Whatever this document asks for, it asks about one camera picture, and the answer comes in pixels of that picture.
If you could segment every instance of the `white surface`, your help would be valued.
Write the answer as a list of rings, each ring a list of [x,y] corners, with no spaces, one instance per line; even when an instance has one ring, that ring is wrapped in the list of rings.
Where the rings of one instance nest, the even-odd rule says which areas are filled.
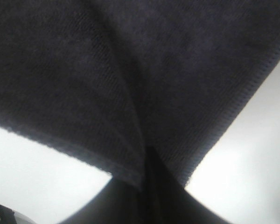
[[[186,190],[235,224],[280,224],[280,63]]]
[[[110,175],[0,128],[0,204],[37,224],[57,224],[91,200]]]

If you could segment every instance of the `dark fabric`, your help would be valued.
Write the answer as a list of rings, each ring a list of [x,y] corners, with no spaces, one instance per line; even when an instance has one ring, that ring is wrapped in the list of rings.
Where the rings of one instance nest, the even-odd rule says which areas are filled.
[[[0,0],[0,126],[181,185],[280,59],[280,0]]]
[[[228,224],[190,196],[149,147],[142,191],[112,179],[61,224]]]

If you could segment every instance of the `white background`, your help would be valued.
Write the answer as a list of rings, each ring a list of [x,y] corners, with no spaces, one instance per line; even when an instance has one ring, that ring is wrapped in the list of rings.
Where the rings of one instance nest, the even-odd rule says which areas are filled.
[[[73,214],[110,175],[0,129],[0,204],[37,224]],[[280,63],[186,187],[234,224],[280,224]]]

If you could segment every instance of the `dark gray cloth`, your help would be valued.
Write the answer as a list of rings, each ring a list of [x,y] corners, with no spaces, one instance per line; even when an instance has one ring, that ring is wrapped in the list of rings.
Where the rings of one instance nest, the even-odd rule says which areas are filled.
[[[185,185],[279,59],[280,0],[0,0],[0,126]]]

